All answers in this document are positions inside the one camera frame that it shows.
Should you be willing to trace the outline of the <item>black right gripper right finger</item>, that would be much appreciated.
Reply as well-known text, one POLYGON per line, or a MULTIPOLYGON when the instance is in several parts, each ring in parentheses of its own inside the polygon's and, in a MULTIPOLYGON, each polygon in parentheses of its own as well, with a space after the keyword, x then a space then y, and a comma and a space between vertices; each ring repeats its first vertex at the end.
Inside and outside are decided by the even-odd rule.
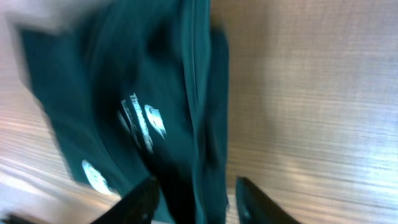
POLYGON ((240 224, 300 224, 246 177, 236 180, 240 224))

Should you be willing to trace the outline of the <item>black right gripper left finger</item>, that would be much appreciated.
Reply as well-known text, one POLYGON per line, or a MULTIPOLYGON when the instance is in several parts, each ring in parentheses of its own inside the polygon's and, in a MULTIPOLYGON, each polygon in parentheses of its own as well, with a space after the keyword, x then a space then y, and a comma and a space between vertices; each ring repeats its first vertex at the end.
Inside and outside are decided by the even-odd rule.
POLYGON ((148 177, 91 224, 149 224, 160 199, 159 181, 148 177))

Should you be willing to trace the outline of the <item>dark green t-shirt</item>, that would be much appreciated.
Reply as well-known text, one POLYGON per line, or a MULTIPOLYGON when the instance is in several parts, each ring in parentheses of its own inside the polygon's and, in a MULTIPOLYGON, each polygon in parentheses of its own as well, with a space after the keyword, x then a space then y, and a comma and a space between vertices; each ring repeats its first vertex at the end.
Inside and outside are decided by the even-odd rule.
POLYGON ((156 220, 226 221, 229 53, 209 1, 115 1, 68 31, 18 33, 77 181, 126 197, 155 177, 156 220))

